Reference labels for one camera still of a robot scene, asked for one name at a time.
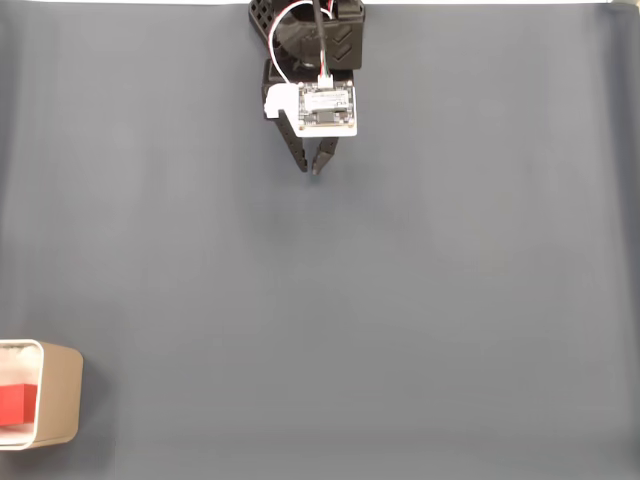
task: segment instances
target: robotic arm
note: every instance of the robotic arm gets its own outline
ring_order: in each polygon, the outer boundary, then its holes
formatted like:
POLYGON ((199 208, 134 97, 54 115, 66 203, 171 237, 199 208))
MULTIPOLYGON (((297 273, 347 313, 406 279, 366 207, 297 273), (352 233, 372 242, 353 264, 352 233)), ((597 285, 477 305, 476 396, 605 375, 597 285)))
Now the robotic arm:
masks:
POLYGON ((338 139, 358 131, 353 71, 362 66, 360 0, 252 0, 249 18, 269 54, 262 78, 267 120, 275 122, 303 172, 303 139, 321 138, 318 175, 338 139))

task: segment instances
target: gray cloth backdrop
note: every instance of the gray cloth backdrop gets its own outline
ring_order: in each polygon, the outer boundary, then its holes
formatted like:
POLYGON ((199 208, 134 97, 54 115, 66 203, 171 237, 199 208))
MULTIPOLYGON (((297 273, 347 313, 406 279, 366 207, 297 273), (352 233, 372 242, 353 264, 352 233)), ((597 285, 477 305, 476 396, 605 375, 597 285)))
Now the gray cloth backdrop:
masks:
POLYGON ((3 480, 637 478, 637 9, 370 7, 320 178, 246 8, 0 4, 0 336, 82 424, 3 480))

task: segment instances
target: red cube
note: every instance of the red cube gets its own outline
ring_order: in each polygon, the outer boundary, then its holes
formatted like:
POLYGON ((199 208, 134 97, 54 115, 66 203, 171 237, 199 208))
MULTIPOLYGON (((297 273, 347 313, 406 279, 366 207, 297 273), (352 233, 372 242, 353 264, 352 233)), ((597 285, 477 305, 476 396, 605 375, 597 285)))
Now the red cube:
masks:
POLYGON ((37 396, 37 385, 0 386, 0 426, 33 423, 37 396))

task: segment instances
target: electronic chip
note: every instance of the electronic chip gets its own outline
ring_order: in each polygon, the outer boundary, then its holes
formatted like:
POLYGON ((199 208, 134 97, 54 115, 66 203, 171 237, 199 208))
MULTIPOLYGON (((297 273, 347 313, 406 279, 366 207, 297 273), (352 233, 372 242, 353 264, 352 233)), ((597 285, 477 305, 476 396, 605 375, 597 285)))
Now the electronic chip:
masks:
POLYGON ((335 82, 334 88, 317 83, 299 84, 299 124, 305 127, 345 127, 355 125, 353 82, 335 82))

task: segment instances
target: beige box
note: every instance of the beige box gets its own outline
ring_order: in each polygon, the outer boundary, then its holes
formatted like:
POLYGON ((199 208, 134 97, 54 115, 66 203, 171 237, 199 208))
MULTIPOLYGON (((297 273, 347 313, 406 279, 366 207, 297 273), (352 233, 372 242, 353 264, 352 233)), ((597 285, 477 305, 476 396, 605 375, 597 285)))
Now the beige box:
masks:
POLYGON ((38 386, 33 424, 0 427, 0 450, 66 443, 78 432, 82 355, 37 340, 0 340, 0 385, 38 386))

